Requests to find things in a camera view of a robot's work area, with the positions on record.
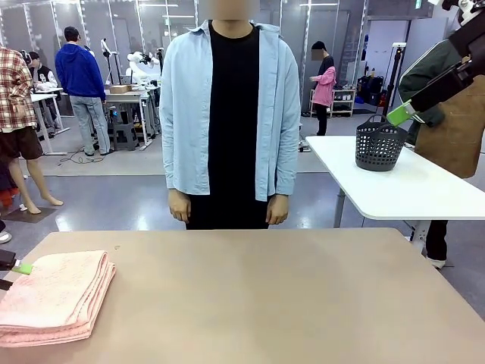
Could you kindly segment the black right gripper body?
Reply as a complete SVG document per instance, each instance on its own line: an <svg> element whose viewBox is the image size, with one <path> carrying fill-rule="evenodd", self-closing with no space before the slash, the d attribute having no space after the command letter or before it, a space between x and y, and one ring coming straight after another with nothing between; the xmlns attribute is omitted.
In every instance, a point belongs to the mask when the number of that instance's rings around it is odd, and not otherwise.
<svg viewBox="0 0 485 364"><path fill-rule="evenodd" d="M477 11L473 15L473 18L449 37L457 53L462 58L469 57L468 62L457 68L459 79L473 79L484 75L484 11Z"/></svg>

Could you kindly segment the person's right hand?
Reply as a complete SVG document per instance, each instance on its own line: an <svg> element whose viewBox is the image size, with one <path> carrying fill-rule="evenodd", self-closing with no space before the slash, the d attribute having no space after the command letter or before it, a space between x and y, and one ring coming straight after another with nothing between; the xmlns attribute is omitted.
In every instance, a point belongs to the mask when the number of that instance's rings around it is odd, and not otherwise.
<svg viewBox="0 0 485 364"><path fill-rule="evenodd" d="M183 223L188 224L191 215L190 198L176 189L168 190L168 205L172 216Z"/></svg>

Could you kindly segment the person's left hand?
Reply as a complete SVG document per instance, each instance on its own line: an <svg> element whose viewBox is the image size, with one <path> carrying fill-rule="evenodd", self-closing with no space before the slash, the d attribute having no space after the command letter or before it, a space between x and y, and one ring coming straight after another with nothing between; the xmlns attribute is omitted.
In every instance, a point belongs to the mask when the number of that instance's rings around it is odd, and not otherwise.
<svg viewBox="0 0 485 364"><path fill-rule="evenodd" d="M285 222L289 214L289 197L287 195L274 194L268 197L266 223L279 225Z"/></svg>

